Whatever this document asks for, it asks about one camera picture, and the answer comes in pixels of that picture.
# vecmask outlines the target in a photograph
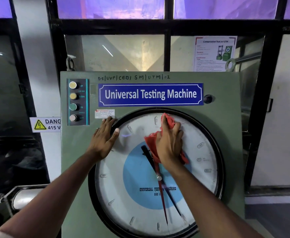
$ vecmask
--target equipment label sticker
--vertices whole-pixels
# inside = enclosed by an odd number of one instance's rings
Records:
[[[33,133],[61,132],[61,117],[30,117]]]
[[[99,107],[203,105],[203,83],[98,85]]]
[[[95,119],[106,119],[108,116],[115,118],[115,109],[96,109],[94,111]]]

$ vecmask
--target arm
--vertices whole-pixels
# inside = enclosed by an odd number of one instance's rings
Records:
[[[0,227],[14,238],[56,238],[61,224],[90,169],[110,152],[119,135],[110,137],[114,119],[102,121],[87,151],[57,179],[44,188],[25,208]]]
[[[168,128],[162,120],[163,136],[157,134],[156,147],[164,167],[176,181],[204,237],[263,238],[244,220],[225,206],[203,186],[179,161],[183,131],[180,123]]]

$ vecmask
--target red needle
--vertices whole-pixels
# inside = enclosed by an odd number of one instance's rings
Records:
[[[157,162],[155,162],[154,160],[154,164],[155,164],[155,171],[157,175],[161,175],[160,170],[159,170],[159,164]],[[161,198],[162,198],[162,203],[163,203],[163,208],[164,208],[164,213],[165,213],[165,218],[166,218],[166,223],[168,225],[168,220],[167,220],[167,214],[166,214],[166,207],[165,207],[165,201],[164,201],[164,194],[163,194],[163,189],[162,189],[162,181],[158,181],[158,185],[159,185],[159,191],[161,193]]]

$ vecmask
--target blue label sign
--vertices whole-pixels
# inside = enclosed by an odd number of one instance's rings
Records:
[[[203,105],[202,83],[103,84],[99,107]]]

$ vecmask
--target green button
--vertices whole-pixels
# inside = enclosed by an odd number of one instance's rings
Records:
[[[69,109],[75,111],[77,109],[77,105],[75,103],[72,103],[69,105]]]

